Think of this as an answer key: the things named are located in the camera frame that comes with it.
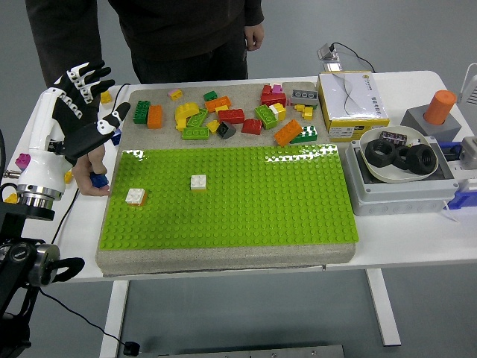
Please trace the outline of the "person's right hand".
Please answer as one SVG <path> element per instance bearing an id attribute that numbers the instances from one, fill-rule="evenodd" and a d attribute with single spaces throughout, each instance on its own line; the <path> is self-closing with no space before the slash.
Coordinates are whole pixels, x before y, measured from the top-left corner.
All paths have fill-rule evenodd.
<path id="1" fill-rule="evenodd" d="M 105 175 L 107 168 L 103 163 L 105 155 L 104 145 L 100 145 L 88 154 L 78 158 L 75 166 L 72 168 L 72 174 L 82 195 L 86 196 L 107 196 L 110 194 L 108 186 L 97 188 L 92 185 L 90 173 Z"/>

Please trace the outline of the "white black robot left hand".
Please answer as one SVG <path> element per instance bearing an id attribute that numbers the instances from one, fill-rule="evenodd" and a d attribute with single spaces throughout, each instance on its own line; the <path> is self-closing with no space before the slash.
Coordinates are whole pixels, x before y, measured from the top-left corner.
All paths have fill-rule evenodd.
<path id="1" fill-rule="evenodd" d="M 103 118 L 93 105 L 115 84 L 104 79 L 110 73 L 103 60 L 82 63 L 66 70 L 40 95 L 32 113 L 31 160 L 17 183 L 19 196 L 59 199 L 66 188 L 65 173 L 119 129 L 130 109 L 128 103 Z"/>

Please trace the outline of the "person's left hand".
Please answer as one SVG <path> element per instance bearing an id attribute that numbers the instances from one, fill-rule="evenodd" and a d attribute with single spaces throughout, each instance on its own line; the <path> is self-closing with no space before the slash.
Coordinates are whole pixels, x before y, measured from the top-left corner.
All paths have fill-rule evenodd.
<path id="1" fill-rule="evenodd" d="M 261 48 L 263 39 L 265 38 L 265 30 L 263 24 L 244 27 L 244 38 L 248 51 L 256 51 Z"/>

